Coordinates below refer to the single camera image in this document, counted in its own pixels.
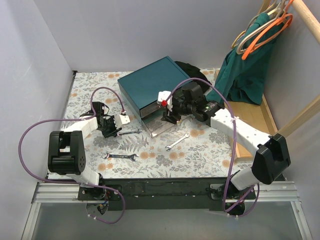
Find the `medium silver wrench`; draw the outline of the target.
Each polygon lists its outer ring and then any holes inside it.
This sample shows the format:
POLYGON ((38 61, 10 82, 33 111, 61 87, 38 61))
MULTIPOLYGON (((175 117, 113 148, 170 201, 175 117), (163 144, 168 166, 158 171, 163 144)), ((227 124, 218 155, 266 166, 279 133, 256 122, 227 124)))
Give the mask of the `medium silver wrench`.
POLYGON ((140 134, 142 132, 141 129, 131 130, 131 131, 119 131, 117 133, 117 136, 124 136, 124 135, 130 135, 130 134, 140 134))

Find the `small silver wrench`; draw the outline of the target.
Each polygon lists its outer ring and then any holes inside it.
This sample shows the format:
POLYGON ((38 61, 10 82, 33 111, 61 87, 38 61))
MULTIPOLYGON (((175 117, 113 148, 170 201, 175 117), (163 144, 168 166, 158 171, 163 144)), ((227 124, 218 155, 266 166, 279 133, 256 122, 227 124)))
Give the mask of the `small silver wrench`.
POLYGON ((174 146, 176 146, 178 143, 182 142, 184 139, 189 138, 190 134, 189 133, 185 133, 182 137, 180 137, 178 140, 176 140, 175 142, 173 142, 170 145, 167 145, 165 147, 166 151, 170 151, 174 146))

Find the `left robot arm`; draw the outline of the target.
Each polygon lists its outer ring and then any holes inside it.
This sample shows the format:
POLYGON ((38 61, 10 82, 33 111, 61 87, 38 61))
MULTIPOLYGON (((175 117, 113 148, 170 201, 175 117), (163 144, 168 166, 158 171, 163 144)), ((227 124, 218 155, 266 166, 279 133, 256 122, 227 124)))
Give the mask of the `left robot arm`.
POLYGON ((80 184, 90 184, 89 194, 95 200, 106 196, 106 187, 99 183, 100 175, 87 166, 84 139, 98 130, 105 138, 115 137, 117 128, 115 117, 109 115, 109 107, 98 101, 93 102, 93 110, 81 115, 82 119, 62 131, 49 135, 48 170, 61 176, 72 178, 80 184))

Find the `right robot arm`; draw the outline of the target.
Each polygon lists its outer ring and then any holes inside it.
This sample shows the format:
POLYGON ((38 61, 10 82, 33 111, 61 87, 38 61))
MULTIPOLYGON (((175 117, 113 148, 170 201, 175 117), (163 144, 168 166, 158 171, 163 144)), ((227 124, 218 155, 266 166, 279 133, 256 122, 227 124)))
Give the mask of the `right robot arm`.
POLYGON ((226 182, 227 195, 237 199, 245 189, 263 183, 270 185, 291 165, 287 142, 281 134, 269 135, 232 116, 216 101, 208 101, 196 82, 182 87, 182 95, 160 91, 157 102, 165 107, 162 121, 176 124, 182 116, 193 115, 198 121, 219 130, 253 156, 251 167, 234 173, 226 182))

